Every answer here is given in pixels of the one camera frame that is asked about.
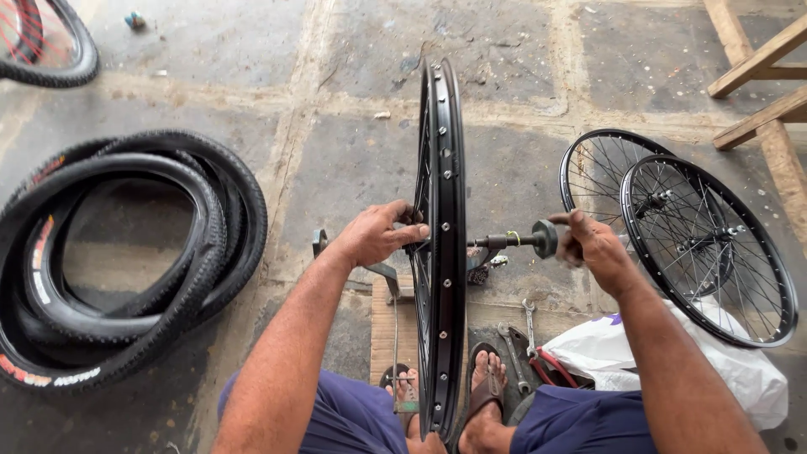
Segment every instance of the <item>bicycle wheel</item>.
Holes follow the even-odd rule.
[[[66,0],[0,0],[0,38],[0,78],[72,88],[98,75],[98,51]]]
[[[790,275],[728,187],[682,159],[648,156],[625,175],[621,209],[645,269],[698,326],[743,347],[788,341],[798,318]]]
[[[580,136],[560,164],[560,194],[566,211],[580,208],[624,235],[619,186],[628,169],[645,156],[673,156],[661,145],[620,129],[597,129]]]
[[[465,165],[457,78],[447,60],[424,65],[415,210],[431,237],[409,246],[420,367],[420,433],[449,439],[465,338]]]

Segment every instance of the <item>man's left hand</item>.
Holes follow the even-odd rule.
[[[342,230],[328,250],[346,257],[352,267],[367,267],[389,258],[401,246],[423,240],[429,235],[426,224],[396,229],[393,223],[422,222],[406,200],[386,205],[371,205]]]

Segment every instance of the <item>forearm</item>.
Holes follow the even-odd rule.
[[[632,284],[617,302],[659,452],[767,452],[723,379],[656,291],[635,268],[625,278]]]
[[[303,273],[241,369],[214,452],[298,451],[351,269],[329,248]]]

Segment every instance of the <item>wooden board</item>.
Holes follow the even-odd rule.
[[[704,0],[706,12],[712,20],[717,36],[723,44],[725,56],[734,66],[754,52],[748,36],[742,30],[737,15],[731,12],[729,0]]]
[[[412,286],[410,275],[398,275],[402,286]],[[381,375],[392,365],[395,344],[395,311],[387,301],[391,297],[387,282],[377,276],[373,280],[373,303],[370,308],[370,383],[377,384]],[[465,370],[468,365],[468,335],[462,344],[462,379],[455,423],[465,409]],[[398,304],[398,362],[417,368],[417,318],[414,304]]]
[[[807,63],[779,63],[754,75],[758,81],[805,80]]]
[[[732,149],[756,137],[757,128],[760,126],[787,116],[798,116],[805,110],[807,110],[807,86],[801,86],[717,134],[714,137],[714,146],[722,150]]]
[[[718,33],[721,27],[727,28],[724,23],[715,23]],[[713,98],[724,98],[742,84],[753,79],[757,73],[771,67],[806,40],[807,15],[803,15],[714,81],[709,86],[709,95]]]
[[[780,120],[773,120],[757,129],[762,139],[765,162],[773,183],[782,198],[784,212],[807,257],[807,177],[799,163],[796,149]]]

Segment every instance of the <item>brown sandal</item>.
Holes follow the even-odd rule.
[[[406,372],[407,375],[408,375],[409,366],[407,366],[406,364],[398,363],[397,372],[398,373]],[[386,388],[387,386],[392,386],[392,380],[388,379],[387,378],[388,376],[392,376],[392,366],[387,368],[387,370],[384,371],[384,373],[381,375],[381,381],[379,381],[378,386],[380,386],[382,388]],[[406,388],[406,395],[403,396],[403,399],[405,401],[416,401],[417,398],[418,398],[417,397],[417,391],[415,391],[415,388],[413,388],[409,384],[409,381],[406,381],[406,382],[399,381],[398,386],[401,386],[401,385],[406,385],[406,387],[407,387]],[[398,418],[400,419],[401,427],[403,428],[403,436],[406,436],[408,434],[409,423],[412,421],[413,416],[415,416],[414,413],[398,413]]]
[[[496,380],[495,374],[491,372],[490,366],[487,368],[487,379],[480,383],[473,391],[470,390],[471,377],[473,377],[474,369],[476,368],[476,355],[481,351],[494,353],[496,356],[501,357],[499,352],[491,344],[485,342],[476,344],[474,349],[471,350],[470,358],[468,359],[468,370],[465,375],[467,382],[466,395],[469,396],[465,415],[466,422],[473,418],[476,412],[490,401],[496,401],[499,410],[502,414],[504,413],[504,389],[501,383]]]

